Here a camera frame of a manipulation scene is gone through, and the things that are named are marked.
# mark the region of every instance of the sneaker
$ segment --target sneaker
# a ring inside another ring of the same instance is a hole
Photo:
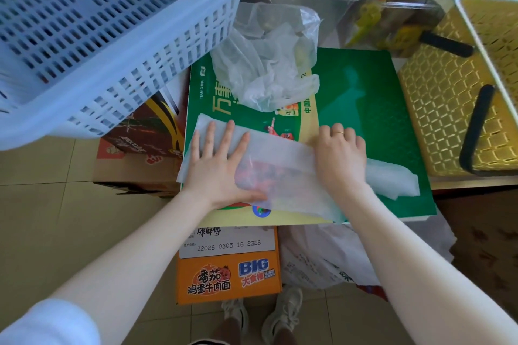
[[[248,313],[244,307],[243,299],[225,300],[221,303],[221,308],[225,312],[225,319],[235,318],[241,325],[241,336],[248,332]]]
[[[274,343],[275,332],[279,329],[293,331],[298,325],[298,312],[302,306],[302,290],[297,287],[285,285],[277,296],[275,311],[264,321],[261,336],[266,345]]]

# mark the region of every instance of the left hand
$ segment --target left hand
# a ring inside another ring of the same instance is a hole
[[[202,199],[207,210],[212,211],[237,202],[267,200],[261,191],[242,190],[236,186],[234,175],[239,162],[247,150],[250,133],[243,134],[236,150],[229,156],[229,147],[234,132],[234,121],[227,123],[221,145],[214,154],[214,131],[216,124],[207,127],[203,154],[199,153],[199,132],[195,131],[191,140],[191,162],[189,173],[182,192],[189,193],[195,199]]]

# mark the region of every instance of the white plastic basket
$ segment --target white plastic basket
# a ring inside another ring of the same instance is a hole
[[[0,0],[0,150],[106,134],[227,37],[239,0]]]

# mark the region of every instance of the hand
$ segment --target hand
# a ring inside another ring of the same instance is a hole
[[[334,200],[354,195],[367,186],[365,140],[356,136],[352,128],[343,129],[340,123],[321,126],[315,149],[316,175]]]
[[[247,150],[250,133],[243,134],[236,150],[227,159],[234,121],[227,123],[221,145],[214,153],[214,131],[216,124],[207,127],[203,154],[199,156],[199,132],[195,131],[191,140],[191,162],[189,173],[183,186],[183,192],[190,193],[195,199],[202,199],[207,204],[207,211],[220,209],[236,202],[265,201],[267,197],[261,191],[241,190],[236,186],[234,175],[236,168]]]

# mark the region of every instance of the yellow plastic basket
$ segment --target yellow plastic basket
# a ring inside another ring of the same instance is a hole
[[[455,0],[434,34],[474,52],[422,44],[399,72],[428,173],[518,174],[518,2]]]

